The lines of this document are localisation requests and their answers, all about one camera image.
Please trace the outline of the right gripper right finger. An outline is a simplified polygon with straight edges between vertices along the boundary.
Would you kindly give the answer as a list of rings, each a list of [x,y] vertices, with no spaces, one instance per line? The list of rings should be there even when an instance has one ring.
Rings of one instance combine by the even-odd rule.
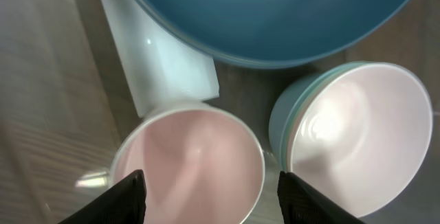
[[[364,224],[292,172],[280,171],[277,195],[284,224]]]

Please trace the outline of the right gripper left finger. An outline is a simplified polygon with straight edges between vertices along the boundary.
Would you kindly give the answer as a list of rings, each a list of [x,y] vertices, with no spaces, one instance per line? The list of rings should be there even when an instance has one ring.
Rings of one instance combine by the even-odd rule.
[[[143,224],[145,200],[143,170],[134,170],[59,224]]]

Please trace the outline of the pink cup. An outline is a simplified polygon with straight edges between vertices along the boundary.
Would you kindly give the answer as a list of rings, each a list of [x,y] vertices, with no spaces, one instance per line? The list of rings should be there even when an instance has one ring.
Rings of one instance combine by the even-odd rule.
[[[145,223],[243,223],[265,180],[263,150],[248,125],[191,101],[143,118],[115,154],[109,185],[137,169],[146,184]]]

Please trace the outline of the pink bowl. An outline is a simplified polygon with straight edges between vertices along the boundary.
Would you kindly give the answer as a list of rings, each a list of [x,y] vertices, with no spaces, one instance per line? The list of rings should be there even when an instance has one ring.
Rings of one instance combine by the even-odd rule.
[[[430,97],[411,71],[363,63],[327,83],[291,139],[287,170],[348,213],[395,199],[417,174],[433,130]]]

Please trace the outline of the dark blue bowl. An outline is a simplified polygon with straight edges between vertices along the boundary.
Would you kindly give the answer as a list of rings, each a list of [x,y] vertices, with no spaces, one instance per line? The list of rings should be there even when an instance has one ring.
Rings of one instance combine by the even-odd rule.
[[[222,62],[297,67],[374,32],[409,0],[135,0],[168,33]]]

